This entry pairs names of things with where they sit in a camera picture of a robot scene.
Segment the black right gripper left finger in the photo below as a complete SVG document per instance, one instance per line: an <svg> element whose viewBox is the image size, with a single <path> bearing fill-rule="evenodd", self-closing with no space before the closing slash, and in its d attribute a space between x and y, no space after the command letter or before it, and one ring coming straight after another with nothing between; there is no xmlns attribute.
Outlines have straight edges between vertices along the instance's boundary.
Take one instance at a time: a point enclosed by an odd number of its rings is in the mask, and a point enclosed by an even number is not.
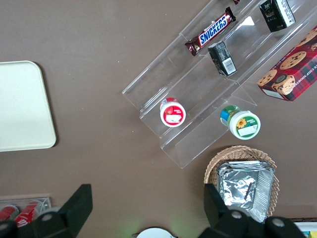
<svg viewBox="0 0 317 238"><path fill-rule="evenodd" d="M18 227L15 221L1 221L2 238L75 238L93 209L92 186L82 184L57 212L47 212Z"/></svg>

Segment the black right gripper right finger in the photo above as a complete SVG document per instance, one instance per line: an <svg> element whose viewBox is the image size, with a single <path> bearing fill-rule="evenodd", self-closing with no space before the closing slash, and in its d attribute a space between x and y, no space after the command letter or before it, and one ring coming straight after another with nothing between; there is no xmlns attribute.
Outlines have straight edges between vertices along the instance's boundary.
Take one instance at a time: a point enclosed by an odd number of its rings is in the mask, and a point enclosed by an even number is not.
<svg viewBox="0 0 317 238"><path fill-rule="evenodd" d="M268 217L263 223L244 212L230 210L212 183L204 185L204 210L210 224L200 238L303 238L302 231L289 219Z"/></svg>

